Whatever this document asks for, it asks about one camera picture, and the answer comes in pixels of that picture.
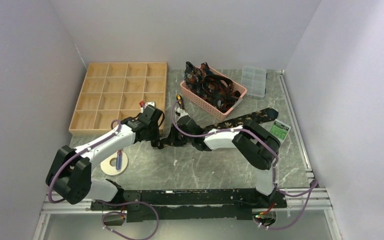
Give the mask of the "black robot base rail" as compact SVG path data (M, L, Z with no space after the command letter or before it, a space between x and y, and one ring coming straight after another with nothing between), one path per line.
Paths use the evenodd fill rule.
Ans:
M255 188L123 190L110 205L93 202L92 211L126 211L128 223L148 220L222 219L251 220L258 210L284 209L285 196L269 196Z

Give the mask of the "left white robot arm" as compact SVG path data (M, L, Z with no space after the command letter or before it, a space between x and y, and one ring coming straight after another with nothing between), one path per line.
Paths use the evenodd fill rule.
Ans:
M93 170L111 155L137 142L160 138L159 119L163 112L148 105L137 117L115 119L110 131L95 140L71 148L62 146L56 153L46 176L48 200L56 204L52 192L61 196L59 202L75 205L83 199L103 201L111 210L124 203L122 188L112 180L92 178Z

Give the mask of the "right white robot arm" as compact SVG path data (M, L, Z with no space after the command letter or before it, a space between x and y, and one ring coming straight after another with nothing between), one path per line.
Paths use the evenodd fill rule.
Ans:
M154 146L183 147L191 144L199 151L237 149L254 167L256 203L267 208L275 201L274 162L279 154L281 142L254 120L246 120L235 127L204 129L189 116L181 117L172 125L169 135Z

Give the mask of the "black gold patterned tie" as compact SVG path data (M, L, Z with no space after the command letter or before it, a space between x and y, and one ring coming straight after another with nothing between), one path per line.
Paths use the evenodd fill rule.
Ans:
M200 127L197 125L194 120L192 120L193 124L191 129L184 128L179 124L180 128L193 135L201 135L206 134L212 129L228 129L233 127L238 127L243 125L246 121L252 120L258 124L267 123L274 121L278 118L279 112L273 108L265 108L259 111L254 111L245 115L241 115L232 119L228 119L219 123L214 123L213 125L208 125L206 127ZM163 149L166 147L182 147L188 143L194 145L198 142L197 138L190 138L188 136L184 136L180 133L172 124L170 127L170 132L167 137L160 138L159 140L153 140L150 142L153 148Z

